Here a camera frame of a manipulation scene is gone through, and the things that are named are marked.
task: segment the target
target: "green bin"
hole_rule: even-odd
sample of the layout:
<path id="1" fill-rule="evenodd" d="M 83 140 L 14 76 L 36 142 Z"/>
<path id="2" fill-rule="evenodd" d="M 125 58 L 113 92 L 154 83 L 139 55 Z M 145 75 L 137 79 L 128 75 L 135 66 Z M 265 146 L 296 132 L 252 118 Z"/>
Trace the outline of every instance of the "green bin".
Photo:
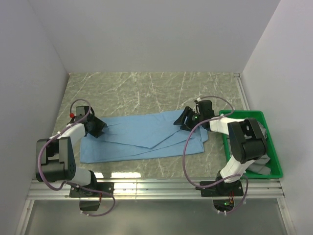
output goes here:
<path id="1" fill-rule="evenodd" d="M 220 110 L 221 114 L 228 114 L 230 113 L 230 110 Z M 228 118 L 255 118 L 257 119 L 267 130 L 267 143 L 268 143 L 268 156 L 270 157 L 270 161 L 266 164 L 267 167 L 271 169 L 270 175 L 260 175 L 257 173 L 253 173 L 249 170 L 246 171 L 246 176 L 249 179 L 278 179 L 283 177 L 283 171 L 280 167 L 278 157 L 275 151 L 275 147 L 273 144 L 273 140 L 270 136 L 268 125 L 266 124 L 265 117 L 263 112 L 261 111 L 254 111 L 254 110 L 235 110 L 234 113 Z M 224 150 L 226 155 L 226 160 L 229 161 L 230 159 L 230 153 L 227 143 L 227 135 L 223 135 L 223 142 L 224 142 Z"/>

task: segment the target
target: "gray cloth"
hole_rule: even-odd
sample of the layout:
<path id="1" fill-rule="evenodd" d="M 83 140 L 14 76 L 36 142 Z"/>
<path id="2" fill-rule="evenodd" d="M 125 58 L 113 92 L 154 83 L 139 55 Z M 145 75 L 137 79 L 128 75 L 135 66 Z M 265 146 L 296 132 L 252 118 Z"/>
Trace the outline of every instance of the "gray cloth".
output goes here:
<path id="1" fill-rule="evenodd" d="M 259 126 L 261 128 L 262 134 L 264 136 L 264 138 L 267 138 L 267 131 L 264 128 L 264 126 L 259 123 Z M 228 149 L 229 149 L 229 153 L 231 155 L 231 148 L 230 148 L 230 140 L 227 139 L 227 143 L 228 143 Z M 254 172 L 254 173 L 258 173 L 260 175 L 270 175 L 270 168 L 265 166 L 266 163 L 268 163 L 270 161 L 270 158 L 267 154 L 263 155 L 260 159 L 256 160 L 253 164 L 251 164 L 247 169 Z"/>

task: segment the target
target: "marble tabletop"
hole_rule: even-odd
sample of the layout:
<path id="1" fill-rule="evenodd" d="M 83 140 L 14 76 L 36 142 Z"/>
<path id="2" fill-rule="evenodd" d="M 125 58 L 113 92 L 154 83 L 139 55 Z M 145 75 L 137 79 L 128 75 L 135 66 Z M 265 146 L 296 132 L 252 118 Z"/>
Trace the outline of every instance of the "marble tabletop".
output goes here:
<path id="1" fill-rule="evenodd" d="M 67 84 L 54 133 L 69 122 L 69 107 L 78 98 L 87 99 L 96 116 L 142 115 L 194 107 L 201 95 L 218 95 L 243 109 L 236 79 L 232 73 L 209 72 L 96 72 L 72 73 Z M 216 114 L 227 105 L 212 99 Z M 226 164 L 222 135 L 210 132 L 205 152 L 186 156 L 191 177 L 216 176 Z M 80 145 L 74 149 L 76 165 L 105 178 L 177 178 L 184 177 L 181 156 L 111 163 L 80 163 Z"/>

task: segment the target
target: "white wall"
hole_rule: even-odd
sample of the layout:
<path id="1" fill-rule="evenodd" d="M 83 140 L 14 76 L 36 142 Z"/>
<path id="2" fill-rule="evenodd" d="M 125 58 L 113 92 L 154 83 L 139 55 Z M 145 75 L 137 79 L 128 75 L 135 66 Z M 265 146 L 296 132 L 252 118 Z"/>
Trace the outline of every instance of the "white wall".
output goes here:
<path id="1" fill-rule="evenodd" d="M 67 73 L 26 0 L 0 1 L 0 230 L 14 234 Z"/>
<path id="2" fill-rule="evenodd" d="M 312 0 L 281 0 L 243 72 L 250 107 L 265 113 L 300 235 L 313 230 L 312 12 Z"/>
<path id="3" fill-rule="evenodd" d="M 242 72 L 279 0 L 29 0 L 68 72 Z"/>

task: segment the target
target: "blue cloth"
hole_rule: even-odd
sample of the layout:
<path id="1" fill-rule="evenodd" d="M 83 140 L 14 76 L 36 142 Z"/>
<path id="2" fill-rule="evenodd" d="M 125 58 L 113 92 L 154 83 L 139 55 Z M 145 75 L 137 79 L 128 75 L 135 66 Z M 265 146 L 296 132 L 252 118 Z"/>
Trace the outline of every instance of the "blue cloth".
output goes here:
<path id="1" fill-rule="evenodd" d="M 99 138 L 87 135 L 81 142 L 82 163 L 165 158 L 182 154 L 188 131 L 174 126 L 182 110 L 140 116 L 105 117 L 108 125 Z M 192 135 L 186 154 L 204 152 L 208 133 L 200 127 Z"/>

